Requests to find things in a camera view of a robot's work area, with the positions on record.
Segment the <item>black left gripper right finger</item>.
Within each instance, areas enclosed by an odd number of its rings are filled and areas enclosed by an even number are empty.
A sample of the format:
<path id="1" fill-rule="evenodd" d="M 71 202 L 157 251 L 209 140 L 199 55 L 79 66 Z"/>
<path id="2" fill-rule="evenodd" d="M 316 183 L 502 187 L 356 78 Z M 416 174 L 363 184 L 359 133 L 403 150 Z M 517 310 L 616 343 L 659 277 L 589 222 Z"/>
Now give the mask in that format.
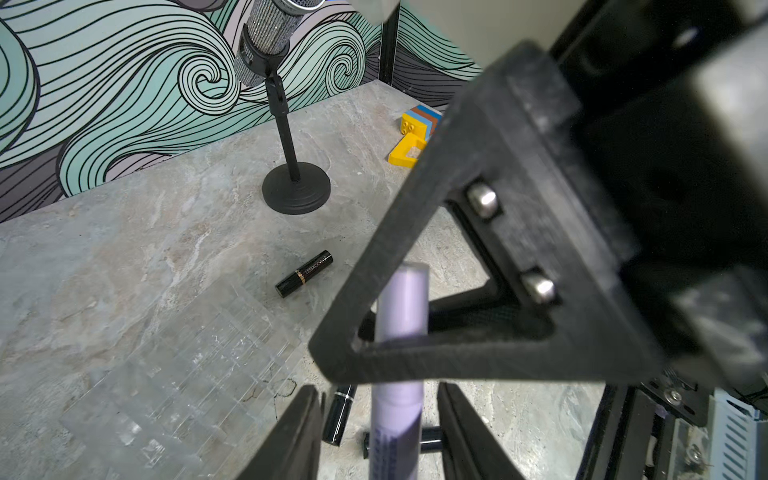
<path id="1" fill-rule="evenodd" d="M 523 479 L 457 384 L 440 382 L 437 404 L 446 479 Z"/>

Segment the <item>black lipstick gold base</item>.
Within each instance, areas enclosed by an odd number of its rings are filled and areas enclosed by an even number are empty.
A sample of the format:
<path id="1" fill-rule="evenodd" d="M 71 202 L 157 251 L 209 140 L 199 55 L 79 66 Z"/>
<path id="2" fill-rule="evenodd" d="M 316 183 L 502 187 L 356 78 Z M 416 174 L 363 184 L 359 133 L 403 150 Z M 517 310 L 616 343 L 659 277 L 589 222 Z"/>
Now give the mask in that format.
<path id="1" fill-rule="evenodd" d="M 370 433 L 365 432 L 362 443 L 362 458 L 369 458 Z M 443 430 L 439 426 L 427 427 L 422 430 L 420 453 L 440 453 L 443 450 Z"/>

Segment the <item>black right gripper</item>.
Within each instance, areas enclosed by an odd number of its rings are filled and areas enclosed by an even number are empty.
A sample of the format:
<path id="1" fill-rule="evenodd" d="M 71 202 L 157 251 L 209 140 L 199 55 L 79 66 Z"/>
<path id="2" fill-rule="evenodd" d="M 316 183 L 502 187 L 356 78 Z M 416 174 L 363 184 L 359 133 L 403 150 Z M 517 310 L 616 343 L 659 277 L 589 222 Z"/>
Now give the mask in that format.
<path id="1" fill-rule="evenodd" d="M 767 5 L 587 1 L 552 53 L 576 134 L 639 247 L 624 286 L 669 361 L 767 371 Z"/>

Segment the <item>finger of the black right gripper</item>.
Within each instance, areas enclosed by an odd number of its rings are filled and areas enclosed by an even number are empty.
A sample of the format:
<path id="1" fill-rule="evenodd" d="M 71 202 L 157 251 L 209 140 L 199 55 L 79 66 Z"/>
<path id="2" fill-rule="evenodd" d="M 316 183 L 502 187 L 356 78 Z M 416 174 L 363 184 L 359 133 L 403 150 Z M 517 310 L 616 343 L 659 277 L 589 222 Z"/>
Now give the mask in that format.
<path id="1" fill-rule="evenodd" d="M 309 343 L 335 383 L 417 378 L 636 383 L 663 351 L 620 279 L 638 243 L 572 135 L 555 61 L 487 67 L 458 93 Z M 429 332 L 376 344 L 370 306 L 439 208 L 487 274 L 434 300 Z"/>

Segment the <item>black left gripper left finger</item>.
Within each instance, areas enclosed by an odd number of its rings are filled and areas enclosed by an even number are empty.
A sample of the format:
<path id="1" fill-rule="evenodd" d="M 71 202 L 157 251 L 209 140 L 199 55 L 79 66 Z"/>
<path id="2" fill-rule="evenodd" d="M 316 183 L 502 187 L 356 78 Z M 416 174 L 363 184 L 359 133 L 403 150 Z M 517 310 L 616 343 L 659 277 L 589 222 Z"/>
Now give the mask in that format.
<path id="1" fill-rule="evenodd" d="M 302 386 L 236 479 L 316 479 L 321 451 L 322 406 L 316 387 Z"/>

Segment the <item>purple lip balm tube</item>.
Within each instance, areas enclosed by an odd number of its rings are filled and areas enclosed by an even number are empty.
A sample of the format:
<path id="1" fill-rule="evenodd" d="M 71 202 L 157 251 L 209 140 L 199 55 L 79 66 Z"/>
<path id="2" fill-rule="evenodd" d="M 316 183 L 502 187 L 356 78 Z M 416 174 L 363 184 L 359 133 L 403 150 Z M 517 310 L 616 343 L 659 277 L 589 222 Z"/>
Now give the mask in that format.
<path id="1" fill-rule="evenodd" d="M 429 267 L 404 263 L 390 277 L 377 300 L 374 341 L 414 340 L 427 334 Z M 369 434 L 371 479 L 418 476 L 423 381 L 400 356 L 383 361 L 383 377 L 372 384 Z"/>

